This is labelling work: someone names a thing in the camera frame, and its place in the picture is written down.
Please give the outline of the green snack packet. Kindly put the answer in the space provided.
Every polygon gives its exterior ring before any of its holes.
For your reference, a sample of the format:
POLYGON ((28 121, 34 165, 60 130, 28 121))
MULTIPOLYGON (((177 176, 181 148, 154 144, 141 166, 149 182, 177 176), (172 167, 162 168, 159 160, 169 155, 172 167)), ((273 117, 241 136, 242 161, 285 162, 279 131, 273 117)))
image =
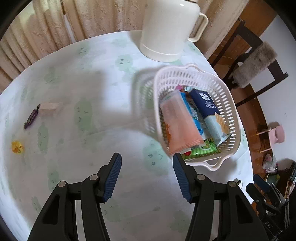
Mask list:
POLYGON ((213 139, 207 138, 204 140, 203 146, 192 147, 191 150, 184 152, 182 154, 182 157, 183 159, 193 159, 193 158, 199 158, 199 157, 210 156, 213 154, 218 154, 220 152, 221 152, 220 149, 214 143, 213 139))

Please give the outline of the navy wafer biscuit pack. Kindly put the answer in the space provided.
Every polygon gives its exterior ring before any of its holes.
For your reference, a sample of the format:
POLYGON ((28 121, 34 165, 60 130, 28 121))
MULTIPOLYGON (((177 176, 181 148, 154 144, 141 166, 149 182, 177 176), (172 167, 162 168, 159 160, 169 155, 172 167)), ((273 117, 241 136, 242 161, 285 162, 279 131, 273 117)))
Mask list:
POLYGON ((203 90, 192 89, 189 95, 201 114, 215 145, 221 145, 230 137, 230 130, 213 99, 203 90))

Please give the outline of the yellow jelly snack pouch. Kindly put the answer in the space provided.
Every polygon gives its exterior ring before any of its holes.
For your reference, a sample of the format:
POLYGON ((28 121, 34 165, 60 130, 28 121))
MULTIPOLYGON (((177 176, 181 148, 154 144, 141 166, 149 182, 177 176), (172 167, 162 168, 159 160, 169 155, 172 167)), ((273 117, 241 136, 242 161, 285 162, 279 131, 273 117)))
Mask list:
POLYGON ((22 154, 25 150, 23 144, 19 141, 13 141, 11 143, 11 149, 15 154, 22 154))

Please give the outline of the white translucent snack bag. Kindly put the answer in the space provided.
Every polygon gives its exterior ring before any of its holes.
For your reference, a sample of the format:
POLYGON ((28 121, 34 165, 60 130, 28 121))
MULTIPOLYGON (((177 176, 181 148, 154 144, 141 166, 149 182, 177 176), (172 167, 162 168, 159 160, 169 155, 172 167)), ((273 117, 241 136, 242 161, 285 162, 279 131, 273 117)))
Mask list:
POLYGON ((185 105, 179 90, 169 92, 159 107, 168 131, 169 155, 183 153, 194 146, 203 146, 204 140, 185 105))

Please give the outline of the purple candy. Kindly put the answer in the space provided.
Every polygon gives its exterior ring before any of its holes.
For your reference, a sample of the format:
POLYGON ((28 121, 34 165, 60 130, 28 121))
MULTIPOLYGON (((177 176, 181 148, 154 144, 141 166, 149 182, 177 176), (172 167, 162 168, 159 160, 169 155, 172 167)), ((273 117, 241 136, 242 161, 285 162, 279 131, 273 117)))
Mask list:
POLYGON ((36 117, 38 116, 39 113, 39 108, 40 108, 40 104, 31 112, 30 116, 28 117, 27 121, 24 123, 23 125, 23 129, 26 130, 27 128, 29 128, 33 122, 35 121, 36 117))

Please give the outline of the blue snack packet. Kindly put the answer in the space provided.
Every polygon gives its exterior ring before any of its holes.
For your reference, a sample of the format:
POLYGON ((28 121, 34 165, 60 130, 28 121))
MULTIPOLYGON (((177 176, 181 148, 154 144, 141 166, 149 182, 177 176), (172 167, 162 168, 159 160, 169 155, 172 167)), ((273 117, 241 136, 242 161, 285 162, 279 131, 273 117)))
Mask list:
POLYGON ((183 99, 183 101, 185 103, 185 106, 187 107, 187 109, 188 109, 188 111, 189 111, 189 113, 190 113, 190 115, 191 115, 191 117, 192 117, 192 119, 193 119, 199 133, 200 133, 200 135, 203 135, 204 131, 203 131, 203 129, 201 127, 201 124, 199 122, 199 118, 198 118, 196 109, 189 102, 189 100, 187 99, 186 94, 184 92, 181 92, 181 96, 182 96, 182 99, 183 99))

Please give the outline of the pink cartoon snack packet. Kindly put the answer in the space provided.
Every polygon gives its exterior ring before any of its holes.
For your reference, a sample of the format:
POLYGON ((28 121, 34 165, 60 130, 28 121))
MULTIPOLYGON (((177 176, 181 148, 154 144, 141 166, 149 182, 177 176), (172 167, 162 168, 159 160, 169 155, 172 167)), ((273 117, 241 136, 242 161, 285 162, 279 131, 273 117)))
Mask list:
POLYGON ((175 87, 176 90, 179 90, 180 92, 184 92, 185 94, 189 93, 190 91, 192 91, 193 89, 195 89, 192 86, 185 86, 185 85, 177 85, 175 87))

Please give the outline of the wrist watch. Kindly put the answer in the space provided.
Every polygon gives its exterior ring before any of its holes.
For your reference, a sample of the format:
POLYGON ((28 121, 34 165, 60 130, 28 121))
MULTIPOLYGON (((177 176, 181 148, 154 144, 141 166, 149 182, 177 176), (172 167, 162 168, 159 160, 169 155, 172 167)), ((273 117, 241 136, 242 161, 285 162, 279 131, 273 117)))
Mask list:
POLYGON ((241 180, 239 180, 238 178, 235 178, 233 181, 237 184, 237 186, 238 186, 239 188, 242 189, 242 187, 243 187, 243 182, 242 182, 241 180))

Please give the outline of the pink small stool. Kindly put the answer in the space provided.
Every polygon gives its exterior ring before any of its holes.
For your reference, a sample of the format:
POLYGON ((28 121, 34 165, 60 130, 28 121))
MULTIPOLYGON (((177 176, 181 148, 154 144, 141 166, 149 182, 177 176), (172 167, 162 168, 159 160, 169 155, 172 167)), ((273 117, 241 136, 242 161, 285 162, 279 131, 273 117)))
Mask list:
POLYGON ((262 130, 261 132, 257 132, 256 135, 259 136, 265 133, 268 134, 269 147, 260 148, 259 153, 270 151, 275 144, 281 144, 285 141, 285 131, 282 125, 262 130))

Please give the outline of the green cloud patterned tablecloth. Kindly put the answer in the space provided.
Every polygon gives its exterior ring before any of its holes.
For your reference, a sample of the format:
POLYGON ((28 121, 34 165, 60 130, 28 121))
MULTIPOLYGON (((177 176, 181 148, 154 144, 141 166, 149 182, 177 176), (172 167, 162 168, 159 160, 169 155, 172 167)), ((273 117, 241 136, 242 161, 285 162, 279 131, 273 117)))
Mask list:
POLYGON ((80 182, 122 155, 102 206, 112 240, 184 240, 193 205, 183 197, 155 131, 153 79, 163 63, 138 49, 139 31, 101 35, 37 61, 1 94, 1 216, 26 240, 59 181, 80 182), (56 116, 41 103, 62 102, 56 116), (11 143, 25 150, 15 154, 11 143))

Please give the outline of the grey fluffy chair cover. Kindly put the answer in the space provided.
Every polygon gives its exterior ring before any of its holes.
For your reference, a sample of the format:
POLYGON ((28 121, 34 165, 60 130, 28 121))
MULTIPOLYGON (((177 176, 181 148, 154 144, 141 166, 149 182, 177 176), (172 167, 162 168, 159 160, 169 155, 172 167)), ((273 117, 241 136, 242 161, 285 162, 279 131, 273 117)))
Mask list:
POLYGON ((259 73, 272 64, 277 53, 267 42, 258 46, 233 73, 233 79, 240 88, 245 88, 259 73))

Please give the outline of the dark wooden chair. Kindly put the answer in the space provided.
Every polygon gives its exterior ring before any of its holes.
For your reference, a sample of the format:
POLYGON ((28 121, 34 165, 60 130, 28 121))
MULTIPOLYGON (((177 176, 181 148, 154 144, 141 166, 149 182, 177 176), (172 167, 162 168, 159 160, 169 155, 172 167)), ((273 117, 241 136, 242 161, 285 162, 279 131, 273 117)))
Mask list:
POLYGON ((220 53, 215 57, 211 66, 215 67, 219 60, 222 59, 226 50, 237 36, 240 36, 249 46, 250 51, 239 55, 230 66, 225 77, 222 79, 229 90, 235 88, 244 89, 250 84, 257 75, 268 69, 274 81, 266 85, 259 91, 251 94, 240 102, 236 103, 239 107, 250 100, 257 98, 259 95, 267 92, 277 84, 281 83, 288 77, 288 73, 284 73, 277 62, 277 53, 267 42, 262 41, 255 33, 245 26, 245 21, 238 19, 239 25, 226 42, 220 53))

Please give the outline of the white thermos jug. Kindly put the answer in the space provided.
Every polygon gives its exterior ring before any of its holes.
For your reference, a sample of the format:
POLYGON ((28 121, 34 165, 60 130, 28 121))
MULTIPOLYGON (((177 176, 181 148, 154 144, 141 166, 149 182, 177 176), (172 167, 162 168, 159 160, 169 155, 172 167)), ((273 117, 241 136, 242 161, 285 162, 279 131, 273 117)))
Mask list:
POLYGON ((199 41, 208 25, 197 1, 147 1, 139 49, 159 62, 174 62, 187 41, 199 41))

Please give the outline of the beige curtain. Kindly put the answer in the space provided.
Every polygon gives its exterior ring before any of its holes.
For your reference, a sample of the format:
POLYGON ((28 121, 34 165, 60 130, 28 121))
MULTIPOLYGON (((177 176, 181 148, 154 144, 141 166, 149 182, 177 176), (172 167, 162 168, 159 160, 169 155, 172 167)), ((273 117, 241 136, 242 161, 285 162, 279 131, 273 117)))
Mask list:
POLYGON ((146 7, 146 1, 1 1, 1 90, 74 41, 141 30, 146 7))

